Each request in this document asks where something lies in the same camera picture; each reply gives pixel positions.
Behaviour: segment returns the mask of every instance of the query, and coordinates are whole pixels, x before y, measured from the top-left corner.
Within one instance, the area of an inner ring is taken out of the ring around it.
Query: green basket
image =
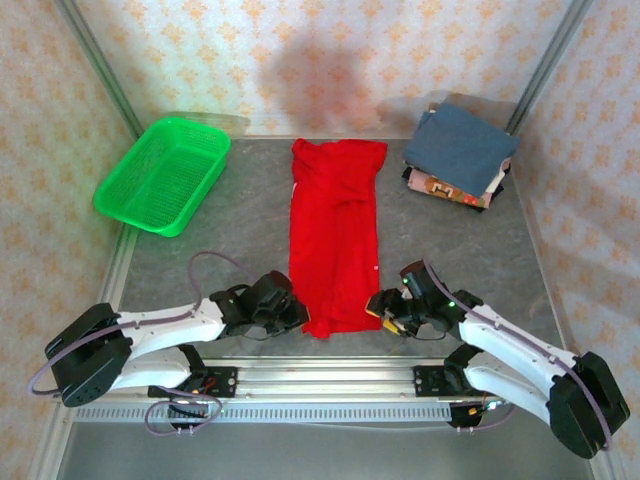
[[[179,235],[225,167],[231,139],[179,117],[144,132],[96,190],[98,211],[165,237]]]

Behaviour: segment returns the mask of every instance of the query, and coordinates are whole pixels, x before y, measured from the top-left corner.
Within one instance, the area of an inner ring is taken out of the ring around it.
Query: denim cloth
[[[466,110],[442,104],[425,112],[404,151],[405,161],[460,190],[481,197],[520,140]]]

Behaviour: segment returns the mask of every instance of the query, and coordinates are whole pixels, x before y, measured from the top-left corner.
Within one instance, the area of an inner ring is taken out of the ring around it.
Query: gray table surface
[[[504,181],[505,191],[491,208],[478,213],[410,191],[401,178],[406,140],[385,141],[388,155],[376,181],[382,288],[398,286],[398,272],[428,254],[436,272],[452,290],[474,293],[514,324],[559,345],[556,322],[511,176]],[[121,310],[154,310],[191,302],[186,264],[199,250],[222,251],[258,275],[272,269],[286,273],[292,143],[287,139],[234,141],[225,171],[181,235],[163,238],[140,233]],[[205,294],[252,280],[216,258],[200,259],[195,271]],[[250,332],[256,337],[261,334]],[[437,332],[427,325],[420,335],[436,336]],[[383,330],[336,334],[329,340],[300,332],[265,342],[234,337],[199,344],[198,349],[209,358],[441,357],[457,345],[450,336],[439,342],[421,342]]]
[[[193,438],[140,424],[75,424],[59,480],[589,480],[589,463],[533,415],[457,435],[430,424],[217,424]]]

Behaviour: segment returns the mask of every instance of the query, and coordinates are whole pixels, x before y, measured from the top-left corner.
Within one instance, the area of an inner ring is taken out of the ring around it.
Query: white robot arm
[[[367,311],[399,335],[416,337],[420,326],[430,323],[464,342],[445,359],[444,375],[431,383],[439,381],[458,395],[502,397],[540,418],[583,458],[605,445],[605,422],[613,434],[629,418],[629,407],[598,355],[578,356],[549,345],[469,292],[451,294],[422,260],[400,276],[410,298],[397,289],[383,290],[370,299]]]
[[[197,390],[204,381],[197,375],[202,360],[185,344],[243,335],[254,325],[279,335],[309,319],[289,279],[276,271],[252,286],[216,292],[196,307],[136,313],[114,312],[108,303],[89,308],[45,348],[50,361],[60,357],[51,370],[64,405],[84,405],[126,387]]]

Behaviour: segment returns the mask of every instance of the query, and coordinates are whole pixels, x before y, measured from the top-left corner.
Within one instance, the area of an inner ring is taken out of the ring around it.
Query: floral wallpaper
[[[640,472],[640,5],[594,2],[520,133],[514,170],[569,343],[609,362]]]
[[[235,115],[250,135],[409,135],[448,94],[500,126],[568,0],[79,0],[145,125]]]
[[[0,478],[26,478],[44,346],[98,296],[116,224],[93,191],[133,140],[53,1],[0,9]]]

